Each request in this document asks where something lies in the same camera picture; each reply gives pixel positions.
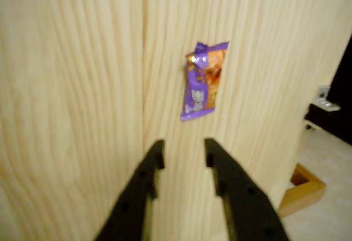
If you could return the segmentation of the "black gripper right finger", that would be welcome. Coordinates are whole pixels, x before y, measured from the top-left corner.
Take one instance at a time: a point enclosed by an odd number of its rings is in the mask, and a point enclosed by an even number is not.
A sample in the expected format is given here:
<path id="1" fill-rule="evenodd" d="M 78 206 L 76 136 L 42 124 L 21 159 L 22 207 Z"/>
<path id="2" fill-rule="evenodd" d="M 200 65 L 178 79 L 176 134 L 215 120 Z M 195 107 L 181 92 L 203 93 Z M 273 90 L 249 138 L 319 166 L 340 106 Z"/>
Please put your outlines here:
<path id="1" fill-rule="evenodd" d="M 288 240 L 267 195 L 213 138 L 204 140 L 206 166 L 212 169 L 222 199 L 229 240 Z"/>

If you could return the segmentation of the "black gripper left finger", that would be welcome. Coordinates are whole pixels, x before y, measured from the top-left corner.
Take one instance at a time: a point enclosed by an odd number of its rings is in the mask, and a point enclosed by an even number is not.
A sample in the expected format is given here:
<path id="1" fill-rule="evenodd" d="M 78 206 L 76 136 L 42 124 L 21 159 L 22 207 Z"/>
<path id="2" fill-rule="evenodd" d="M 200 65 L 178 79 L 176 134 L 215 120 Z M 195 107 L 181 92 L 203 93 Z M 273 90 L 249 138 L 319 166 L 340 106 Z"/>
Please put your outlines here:
<path id="1" fill-rule="evenodd" d="M 113 206 L 96 240 L 150 240 L 158 175 L 165 168 L 164 140 L 156 140 Z"/>

